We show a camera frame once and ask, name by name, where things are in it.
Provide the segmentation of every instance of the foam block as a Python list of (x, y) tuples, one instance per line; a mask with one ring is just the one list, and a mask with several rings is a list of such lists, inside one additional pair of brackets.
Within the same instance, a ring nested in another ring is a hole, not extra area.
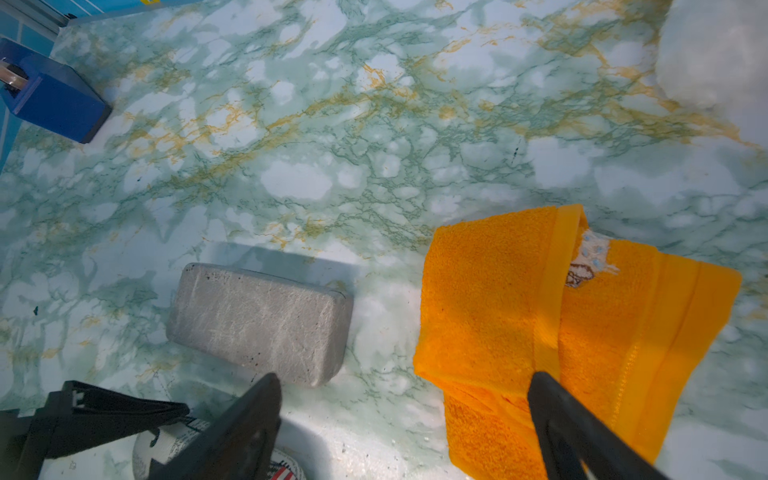
[(168, 339), (281, 382), (316, 387), (344, 360), (351, 296), (265, 273), (184, 267)]

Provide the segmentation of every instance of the blue block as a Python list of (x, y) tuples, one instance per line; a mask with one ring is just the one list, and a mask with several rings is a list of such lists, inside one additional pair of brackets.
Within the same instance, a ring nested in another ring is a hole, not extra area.
[(15, 94), (0, 90), (12, 114), (82, 144), (91, 141), (112, 109), (67, 65), (0, 39), (0, 58), (28, 76)]

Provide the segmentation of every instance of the black plastic part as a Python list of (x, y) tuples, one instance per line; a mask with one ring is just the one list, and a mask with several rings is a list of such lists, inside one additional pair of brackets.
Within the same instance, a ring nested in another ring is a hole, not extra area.
[(144, 430), (176, 422), (184, 403), (136, 399), (83, 382), (64, 382), (30, 417), (0, 411), (0, 472), (34, 480), (43, 460), (82, 452)]
[(269, 373), (149, 480), (266, 478), (281, 403), (280, 381)]
[(622, 442), (548, 373), (536, 372), (528, 406), (549, 480), (668, 480)]

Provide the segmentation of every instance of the towel tag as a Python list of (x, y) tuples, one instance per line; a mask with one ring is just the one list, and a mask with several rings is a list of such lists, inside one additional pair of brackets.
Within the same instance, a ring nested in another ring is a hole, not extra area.
[(565, 285), (576, 288), (583, 282), (592, 280), (595, 275), (603, 271), (614, 275), (618, 274), (619, 269), (615, 265), (608, 265), (606, 261), (610, 248), (610, 237), (600, 235), (592, 230), (585, 230), (581, 235), (578, 255), (568, 269)]

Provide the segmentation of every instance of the blue wall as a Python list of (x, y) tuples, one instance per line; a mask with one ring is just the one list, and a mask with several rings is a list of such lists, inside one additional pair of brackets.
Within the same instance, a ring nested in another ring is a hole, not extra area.
[[(53, 48), (52, 40), (40, 35), (29, 26), (24, 25), (3, 11), (0, 11), (0, 36), (10, 38), (43, 55), (51, 54), (51, 49)], [(18, 128), (22, 125), (22, 121), (8, 111), (5, 104), (2, 104), (0, 121), (2, 121), (2, 127), (0, 127), (0, 171), (2, 171), (2, 168), (5, 166), (5, 159), (8, 158), (8, 152), (11, 151), (13, 140), (16, 139), (16, 134), (18, 133)]]
[(87, 18), (91, 15), (125, 10), (126, 8), (150, 5), (160, 0), (45, 0), (54, 10), (63, 16), (74, 15)]

